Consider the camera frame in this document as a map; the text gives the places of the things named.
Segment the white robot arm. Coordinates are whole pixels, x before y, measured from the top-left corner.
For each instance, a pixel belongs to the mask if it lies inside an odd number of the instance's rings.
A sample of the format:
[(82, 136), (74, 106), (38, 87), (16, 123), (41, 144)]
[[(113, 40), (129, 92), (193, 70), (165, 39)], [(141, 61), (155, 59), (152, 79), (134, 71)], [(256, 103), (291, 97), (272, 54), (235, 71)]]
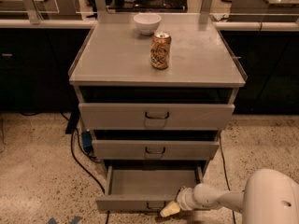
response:
[(160, 215), (222, 207), (240, 213), (242, 224), (299, 224), (299, 185), (279, 171), (261, 169), (250, 176), (241, 192), (221, 191), (207, 184), (181, 188)]

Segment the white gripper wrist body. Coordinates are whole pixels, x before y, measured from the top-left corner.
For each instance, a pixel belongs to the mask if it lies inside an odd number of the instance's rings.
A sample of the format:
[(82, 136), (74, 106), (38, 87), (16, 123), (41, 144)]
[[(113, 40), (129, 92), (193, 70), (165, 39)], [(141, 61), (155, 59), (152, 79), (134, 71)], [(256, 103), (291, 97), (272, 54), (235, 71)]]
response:
[(199, 203), (198, 194), (198, 186), (195, 186), (194, 188), (186, 188), (184, 191), (178, 193), (176, 201), (184, 211), (196, 210), (202, 206)]

